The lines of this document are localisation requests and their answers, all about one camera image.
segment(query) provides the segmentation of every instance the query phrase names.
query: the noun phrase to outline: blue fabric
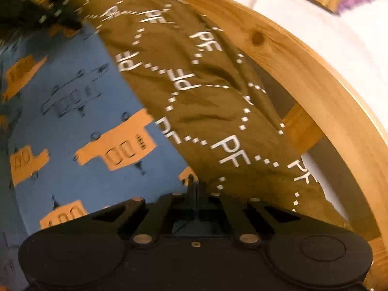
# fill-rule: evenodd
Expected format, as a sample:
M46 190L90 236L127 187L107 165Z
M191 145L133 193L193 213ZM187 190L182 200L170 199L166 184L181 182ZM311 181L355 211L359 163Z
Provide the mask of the blue fabric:
M35 156L45 148L50 153L37 179L15 186L28 234L38 231L39 221L53 210L52 195L60 204L81 200L92 213L131 197L150 202L167 192L186 191L178 176L187 164L154 122L145 127L157 145L142 159L145 175L134 165L110 171L101 157L83 166L74 160L75 152L91 141L94 132L105 133L122 123L123 113L133 115L143 109L91 27L84 27L72 38L62 34L50 38L47 30L42 30L19 40L0 55L3 73L31 54L36 62L45 56L47 61L20 95L1 106L9 122L14 121L9 154L27 145ZM87 85L91 93L88 99L69 108L51 106ZM6 86L3 80L2 92Z

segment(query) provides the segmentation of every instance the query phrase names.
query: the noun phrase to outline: curved wooden edge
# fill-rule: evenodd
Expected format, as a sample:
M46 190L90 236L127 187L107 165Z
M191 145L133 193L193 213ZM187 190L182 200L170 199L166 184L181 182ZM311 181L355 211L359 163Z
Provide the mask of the curved wooden edge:
M358 182L388 246L387 133L352 86L314 50L232 0L185 0L270 73L307 111Z

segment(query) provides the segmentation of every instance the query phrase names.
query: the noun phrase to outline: circular cap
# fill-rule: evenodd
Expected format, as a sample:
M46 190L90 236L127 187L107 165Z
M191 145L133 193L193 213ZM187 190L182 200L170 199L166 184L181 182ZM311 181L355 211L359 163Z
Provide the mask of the circular cap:
M124 255L117 234L38 232L27 238L19 262L29 280L52 287L75 287L113 272Z
M331 288L356 282L372 262L372 251L352 232L275 235L267 257L287 278L303 285Z
M148 234L137 234L133 237L133 241L137 244L148 244L152 241L152 236Z
M246 244L253 244L259 241L259 237L255 234L242 234L240 241Z

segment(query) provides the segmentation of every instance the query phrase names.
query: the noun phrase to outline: black device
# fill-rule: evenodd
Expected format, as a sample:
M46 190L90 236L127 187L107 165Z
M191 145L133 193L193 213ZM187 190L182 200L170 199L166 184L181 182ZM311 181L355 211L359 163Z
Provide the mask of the black device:
M33 0L0 0L0 26L39 29L54 23L79 30L81 23L69 0L47 0L47 7Z
M355 233L251 198L133 198L22 244L28 290L365 291L372 251Z

